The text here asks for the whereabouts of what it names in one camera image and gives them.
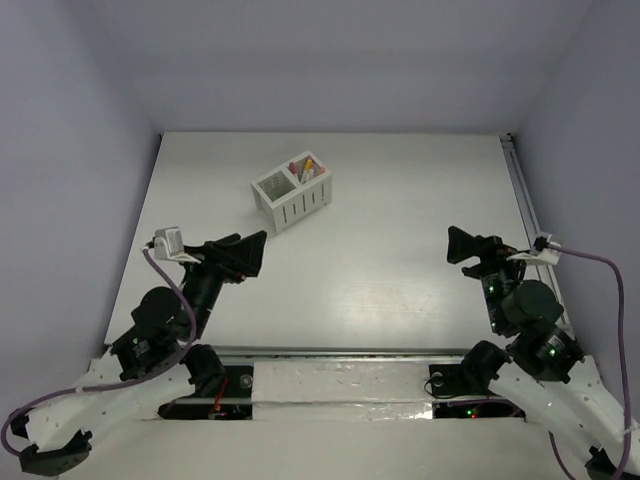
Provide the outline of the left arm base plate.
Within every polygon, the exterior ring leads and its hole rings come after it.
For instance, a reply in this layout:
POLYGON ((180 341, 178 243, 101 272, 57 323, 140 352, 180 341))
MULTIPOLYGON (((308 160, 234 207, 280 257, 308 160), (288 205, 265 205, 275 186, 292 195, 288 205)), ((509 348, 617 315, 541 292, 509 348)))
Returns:
POLYGON ((215 395, 193 394, 163 404, 158 415, 164 420, 241 421, 253 417, 252 365, 228 365, 227 377, 215 395))

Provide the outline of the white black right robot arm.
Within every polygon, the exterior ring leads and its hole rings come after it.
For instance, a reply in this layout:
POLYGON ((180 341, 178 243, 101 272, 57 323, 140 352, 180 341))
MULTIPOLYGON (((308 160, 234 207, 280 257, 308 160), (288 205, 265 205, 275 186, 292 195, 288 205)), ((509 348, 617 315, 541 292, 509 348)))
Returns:
POLYGON ((448 229, 446 260, 481 284, 490 327, 508 339, 499 347, 478 342, 461 362, 428 380, 446 396, 497 395, 544 426, 550 440, 563 440, 591 479, 639 476, 639 424, 630 392, 617 400, 603 385, 594 360, 559 320, 564 307, 540 280, 527 279, 530 266, 554 266, 562 255, 584 258, 550 235, 518 250, 498 236, 448 229))

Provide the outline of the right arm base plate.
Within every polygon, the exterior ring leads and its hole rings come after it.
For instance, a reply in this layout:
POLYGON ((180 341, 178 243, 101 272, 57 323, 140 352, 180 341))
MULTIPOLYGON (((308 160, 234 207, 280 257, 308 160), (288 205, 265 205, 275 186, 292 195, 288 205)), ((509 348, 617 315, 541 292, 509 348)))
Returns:
POLYGON ((471 382, 460 364, 430 365, 425 387, 433 397, 442 400, 482 394, 482 390, 471 382))

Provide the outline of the yellow capped white marker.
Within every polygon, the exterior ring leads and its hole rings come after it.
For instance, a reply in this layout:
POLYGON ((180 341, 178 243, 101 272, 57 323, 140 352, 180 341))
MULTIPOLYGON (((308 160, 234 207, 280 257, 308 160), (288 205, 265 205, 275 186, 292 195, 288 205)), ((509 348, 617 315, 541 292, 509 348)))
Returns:
POLYGON ((301 170, 300 181, 302 184, 305 184, 308 182, 308 180, 306 179, 306 171, 309 169, 309 167, 312 164, 313 164, 313 159, 310 156, 307 156, 304 160, 304 165, 301 170))

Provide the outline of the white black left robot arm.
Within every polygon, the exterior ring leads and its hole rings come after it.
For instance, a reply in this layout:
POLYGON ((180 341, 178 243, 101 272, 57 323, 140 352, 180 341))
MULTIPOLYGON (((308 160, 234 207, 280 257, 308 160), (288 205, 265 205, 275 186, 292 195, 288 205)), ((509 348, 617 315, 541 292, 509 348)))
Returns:
POLYGON ((189 246, 179 228, 157 230, 142 255, 164 283, 132 310, 132 326, 72 386, 17 408, 2 425, 2 447, 21 471, 56 478, 119 424, 181 397, 220 396, 226 368, 200 340, 223 286, 259 275, 267 238, 261 230, 189 246))

